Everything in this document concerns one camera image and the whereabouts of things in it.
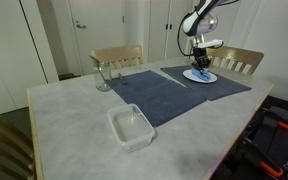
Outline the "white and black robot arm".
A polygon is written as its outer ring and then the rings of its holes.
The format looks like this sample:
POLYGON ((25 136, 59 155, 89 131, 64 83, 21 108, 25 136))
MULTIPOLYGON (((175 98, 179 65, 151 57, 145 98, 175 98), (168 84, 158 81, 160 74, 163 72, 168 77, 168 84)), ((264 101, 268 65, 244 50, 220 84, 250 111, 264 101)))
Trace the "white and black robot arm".
POLYGON ((194 9, 182 19, 182 30, 185 35, 192 37, 192 55, 195 61, 192 66, 200 73, 206 71, 211 60, 207 56, 207 49, 221 47, 224 42, 214 39, 206 41, 204 35, 216 29, 218 24, 217 16, 212 10, 218 6, 225 6, 239 0, 200 0, 194 9))

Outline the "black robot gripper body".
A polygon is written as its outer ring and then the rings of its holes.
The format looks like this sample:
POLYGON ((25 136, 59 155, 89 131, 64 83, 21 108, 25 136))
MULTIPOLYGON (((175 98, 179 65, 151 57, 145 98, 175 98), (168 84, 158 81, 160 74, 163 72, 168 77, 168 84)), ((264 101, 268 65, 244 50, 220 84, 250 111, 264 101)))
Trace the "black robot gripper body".
POLYGON ((211 60, 207 56, 207 51, 204 48, 194 48, 193 56, 195 61, 192 63, 193 67, 208 68, 210 66, 211 60))

